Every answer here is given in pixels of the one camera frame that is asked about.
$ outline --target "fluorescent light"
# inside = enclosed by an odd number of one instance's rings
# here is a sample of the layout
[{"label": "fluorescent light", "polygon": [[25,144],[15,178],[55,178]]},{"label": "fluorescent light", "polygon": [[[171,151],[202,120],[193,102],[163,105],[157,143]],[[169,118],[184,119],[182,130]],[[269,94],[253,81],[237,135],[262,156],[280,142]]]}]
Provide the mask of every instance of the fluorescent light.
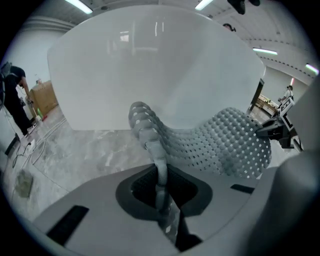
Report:
[{"label": "fluorescent light", "polygon": [[210,4],[213,0],[202,0],[195,9],[198,11],[201,11],[203,8],[205,8],[208,4]]},{"label": "fluorescent light", "polygon": [[83,11],[86,14],[92,13],[92,10],[79,0],[65,0],[65,1],[79,8],[81,11]]},{"label": "fluorescent light", "polygon": [[255,52],[278,55],[278,53],[276,51],[273,51],[273,50],[264,50],[264,49],[260,49],[260,48],[252,48],[252,49]]},{"label": "fluorescent light", "polygon": [[316,69],[315,67],[313,67],[313,66],[311,66],[311,65],[309,65],[309,64],[305,65],[305,67],[308,68],[308,69],[310,69],[310,70],[312,70],[312,71],[313,71],[314,73],[316,73],[317,75],[319,74],[319,70]]}]

